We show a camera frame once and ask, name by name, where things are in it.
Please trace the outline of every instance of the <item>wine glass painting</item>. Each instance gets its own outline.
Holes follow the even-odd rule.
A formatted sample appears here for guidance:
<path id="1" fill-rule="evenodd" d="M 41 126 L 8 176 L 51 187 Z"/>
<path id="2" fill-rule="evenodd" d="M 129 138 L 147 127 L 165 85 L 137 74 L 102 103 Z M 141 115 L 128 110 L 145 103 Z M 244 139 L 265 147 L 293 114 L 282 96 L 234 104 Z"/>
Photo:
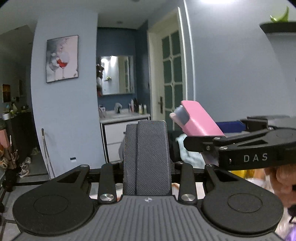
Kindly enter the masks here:
<path id="1" fill-rule="evenodd" d="M 78 77 L 78 35 L 47 40 L 46 82 Z"/>

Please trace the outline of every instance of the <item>human hand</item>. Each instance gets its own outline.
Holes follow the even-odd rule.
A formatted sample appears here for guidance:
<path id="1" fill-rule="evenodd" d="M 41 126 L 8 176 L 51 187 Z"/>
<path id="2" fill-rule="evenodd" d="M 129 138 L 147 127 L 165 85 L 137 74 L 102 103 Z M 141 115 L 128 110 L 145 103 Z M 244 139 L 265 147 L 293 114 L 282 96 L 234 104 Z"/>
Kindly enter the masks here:
<path id="1" fill-rule="evenodd" d="M 291 207 L 296 204 L 296 191 L 292 190 L 292 186 L 296 184 L 296 164 L 266 168 L 265 173 L 269 175 L 274 193 L 283 205 Z"/>

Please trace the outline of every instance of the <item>white drawer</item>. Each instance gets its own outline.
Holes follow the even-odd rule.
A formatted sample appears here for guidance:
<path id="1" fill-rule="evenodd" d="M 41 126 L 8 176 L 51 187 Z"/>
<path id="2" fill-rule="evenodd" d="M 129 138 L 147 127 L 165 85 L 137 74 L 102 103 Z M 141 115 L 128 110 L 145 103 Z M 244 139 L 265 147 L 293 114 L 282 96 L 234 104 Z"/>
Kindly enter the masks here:
<path id="1" fill-rule="evenodd" d="M 107 149 L 108 149 L 108 156 L 109 156 L 109 162 L 111 161 L 119 161 L 119 147 L 120 147 L 121 143 L 117 143 L 117 144 L 112 144 L 112 145 L 108 145 Z"/>
<path id="2" fill-rule="evenodd" d="M 126 131 L 126 125 L 137 123 L 138 120 L 105 125 L 107 144 L 122 142 L 124 139 L 124 132 Z"/>

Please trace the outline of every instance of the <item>light blue cloth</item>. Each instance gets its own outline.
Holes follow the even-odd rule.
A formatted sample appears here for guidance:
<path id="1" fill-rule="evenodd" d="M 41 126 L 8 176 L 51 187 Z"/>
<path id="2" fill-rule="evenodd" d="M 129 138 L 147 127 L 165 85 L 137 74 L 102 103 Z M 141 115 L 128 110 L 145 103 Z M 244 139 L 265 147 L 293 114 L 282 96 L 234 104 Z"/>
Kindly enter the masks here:
<path id="1" fill-rule="evenodd" d="M 182 134 L 176 138 L 176 141 L 179 143 L 182 161 L 191 164 L 194 168 L 205 168 L 205 161 L 199 152 L 187 151 L 185 149 L 183 141 L 186 137 L 186 134 Z"/>

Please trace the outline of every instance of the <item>gray textured gripper pad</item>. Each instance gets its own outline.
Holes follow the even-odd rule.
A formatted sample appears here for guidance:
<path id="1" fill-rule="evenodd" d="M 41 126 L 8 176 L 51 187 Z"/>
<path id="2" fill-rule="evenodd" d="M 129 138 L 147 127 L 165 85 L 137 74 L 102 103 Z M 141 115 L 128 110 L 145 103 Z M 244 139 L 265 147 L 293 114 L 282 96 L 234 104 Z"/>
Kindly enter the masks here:
<path id="1" fill-rule="evenodd" d="M 164 196 L 172 193 L 168 132 L 164 121 L 138 122 L 136 194 Z"/>
<path id="2" fill-rule="evenodd" d="M 123 166 L 123 195 L 136 194 L 137 124 L 126 126 Z"/>
<path id="3" fill-rule="evenodd" d="M 58 237 L 22 233 L 14 241 L 281 241 L 274 233 L 236 237 L 214 229 L 191 205 L 173 196 L 123 196 L 103 205 L 85 226 Z"/>

